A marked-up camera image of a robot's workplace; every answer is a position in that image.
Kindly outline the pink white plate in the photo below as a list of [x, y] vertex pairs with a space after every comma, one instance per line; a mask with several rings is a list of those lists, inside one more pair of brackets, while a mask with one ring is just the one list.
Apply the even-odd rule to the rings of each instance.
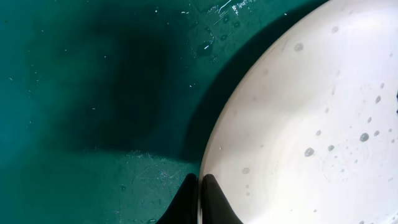
[[244, 223], [396, 223], [397, 0], [328, 1], [279, 37], [200, 173]]

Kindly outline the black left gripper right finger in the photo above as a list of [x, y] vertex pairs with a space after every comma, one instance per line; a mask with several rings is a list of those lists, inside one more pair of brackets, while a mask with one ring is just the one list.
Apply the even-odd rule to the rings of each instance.
[[243, 224], [212, 174], [201, 182], [201, 214], [202, 224]]

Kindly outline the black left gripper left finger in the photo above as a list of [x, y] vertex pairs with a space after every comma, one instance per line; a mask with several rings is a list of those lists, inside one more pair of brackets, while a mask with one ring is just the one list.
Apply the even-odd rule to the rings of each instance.
[[197, 224], [198, 179], [189, 173], [156, 224]]

